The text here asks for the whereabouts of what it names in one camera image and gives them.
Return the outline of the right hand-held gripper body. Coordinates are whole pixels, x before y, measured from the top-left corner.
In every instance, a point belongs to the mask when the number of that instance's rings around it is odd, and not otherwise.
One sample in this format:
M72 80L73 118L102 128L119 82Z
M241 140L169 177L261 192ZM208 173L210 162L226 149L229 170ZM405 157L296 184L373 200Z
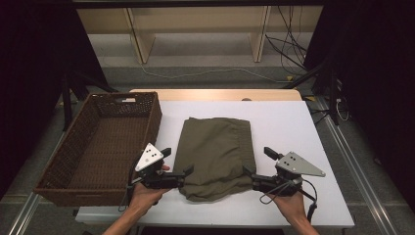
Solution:
M283 155L281 160L275 162L275 175L265 176L255 173L251 178L255 191L280 197L290 197L300 190L304 175L326 176L322 169L295 152L289 152Z

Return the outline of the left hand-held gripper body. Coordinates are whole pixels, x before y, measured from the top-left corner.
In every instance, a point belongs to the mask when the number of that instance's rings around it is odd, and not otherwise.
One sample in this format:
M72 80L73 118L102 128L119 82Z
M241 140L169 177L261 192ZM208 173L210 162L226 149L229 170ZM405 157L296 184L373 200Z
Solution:
M149 143L138 160L133 164L128 176L128 188L142 183L150 189L170 189L184 186L183 172L166 172L162 169L165 157L152 143Z

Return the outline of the olive green pants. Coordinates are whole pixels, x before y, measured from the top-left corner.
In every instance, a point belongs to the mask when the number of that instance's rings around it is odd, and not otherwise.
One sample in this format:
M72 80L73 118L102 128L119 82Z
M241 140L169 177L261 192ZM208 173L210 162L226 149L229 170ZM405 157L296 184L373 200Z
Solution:
M191 165L194 172L179 192L191 202L213 202L252 188L244 169L256 170L251 124L213 117L184 121L173 169Z

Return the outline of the brown wicker basket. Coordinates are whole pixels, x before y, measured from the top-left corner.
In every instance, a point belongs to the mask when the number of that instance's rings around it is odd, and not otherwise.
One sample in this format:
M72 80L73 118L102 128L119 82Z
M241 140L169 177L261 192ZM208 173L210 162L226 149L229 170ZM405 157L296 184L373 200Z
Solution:
M157 141L161 117L156 92L89 95L33 192L58 207L119 205L133 162Z

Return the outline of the person's left hand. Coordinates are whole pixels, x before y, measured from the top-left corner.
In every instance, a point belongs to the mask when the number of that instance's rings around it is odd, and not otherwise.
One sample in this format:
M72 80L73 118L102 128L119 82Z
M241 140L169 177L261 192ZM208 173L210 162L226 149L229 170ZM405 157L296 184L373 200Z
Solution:
M150 189L139 183L135 186L128 211L136 216L143 216L156 204L168 189Z

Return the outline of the person's right hand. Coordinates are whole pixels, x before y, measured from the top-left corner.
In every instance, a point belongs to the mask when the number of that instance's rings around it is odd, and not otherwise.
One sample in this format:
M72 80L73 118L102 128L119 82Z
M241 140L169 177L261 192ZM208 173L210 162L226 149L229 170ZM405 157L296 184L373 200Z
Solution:
M271 199L291 225L302 225L308 222L304 209L303 195L300 192L290 197L272 196Z

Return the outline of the light wooden table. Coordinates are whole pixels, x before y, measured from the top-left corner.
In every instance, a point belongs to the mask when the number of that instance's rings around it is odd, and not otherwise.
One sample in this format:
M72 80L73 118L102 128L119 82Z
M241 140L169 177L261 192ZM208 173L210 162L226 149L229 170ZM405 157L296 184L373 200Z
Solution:
M301 101L295 89L132 89L157 92L163 101Z

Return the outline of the black metal stand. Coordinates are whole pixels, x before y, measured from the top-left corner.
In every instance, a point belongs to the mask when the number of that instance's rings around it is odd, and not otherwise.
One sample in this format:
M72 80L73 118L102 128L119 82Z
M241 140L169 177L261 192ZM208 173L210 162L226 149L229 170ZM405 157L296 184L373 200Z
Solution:
M61 79L61 85L65 118L64 130L67 130L72 122L71 95L74 95L80 101L84 101L89 95L87 85L98 87L109 93L116 92L116 89L111 88L108 83L99 81L79 70L72 70L65 73Z
M329 90L329 108L327 114L335 125L339 124L338 114L336 111L337 99L337 72L336 72L336 52L330 51L325 59L312 70L301 75L297 80L284 86L284 89L293 89L298 85L315 77L312 87L314 94L321 95L324 91Z

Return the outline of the dark curtain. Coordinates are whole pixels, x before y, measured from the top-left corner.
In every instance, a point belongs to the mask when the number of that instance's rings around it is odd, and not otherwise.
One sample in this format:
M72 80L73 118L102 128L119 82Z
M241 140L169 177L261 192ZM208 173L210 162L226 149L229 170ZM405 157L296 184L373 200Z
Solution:
M0 0L0 199L41 138L69 77L106 78L78 12L41 0Z
M326 0L305 66L323 61L357 14L335 54L354 119L415 211L415 0Z

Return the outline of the cream shelf unit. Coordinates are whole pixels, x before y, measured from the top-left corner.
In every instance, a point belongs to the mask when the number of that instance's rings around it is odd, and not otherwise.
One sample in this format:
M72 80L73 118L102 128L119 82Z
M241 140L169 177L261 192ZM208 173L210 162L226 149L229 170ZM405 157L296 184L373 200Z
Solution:
M158 33L245 33L253 59L261 60L265 34L315 30L321 6L80 9L89 34L128 34L138 62L148 62Z

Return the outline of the metal floor rail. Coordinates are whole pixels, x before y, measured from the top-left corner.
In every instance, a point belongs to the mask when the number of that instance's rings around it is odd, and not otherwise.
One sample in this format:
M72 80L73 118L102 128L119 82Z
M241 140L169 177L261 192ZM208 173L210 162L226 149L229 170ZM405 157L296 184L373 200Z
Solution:
M28 186L24 187L26 194L9 195L6 197L6 205L19 206L6 235L24 235L39 203L42 201L42 197L34 193L33 189L37 185L38 178L41 176L44 168L57 152L65 134L63 131L54 136L45 135L35 148L33 155L24 163L18 173L18 181L27 183Z
M327 123L328 128L342 153L347 168L357 188L359 189L359 192L364 199L367 208L372 214L381 234L398 235L398 230L394 226L391 217L389 216L386 208L383 206L380 198L376 194L369 179L366 177L363 168L358 163L355 154L349 147L340 127L335 125L333 117L336 117L337 115L332 114L333 108L329 107L323 97L317 97L316 103L319 108L327 109L328 113L330 114L329 117L326 117L325 122Z

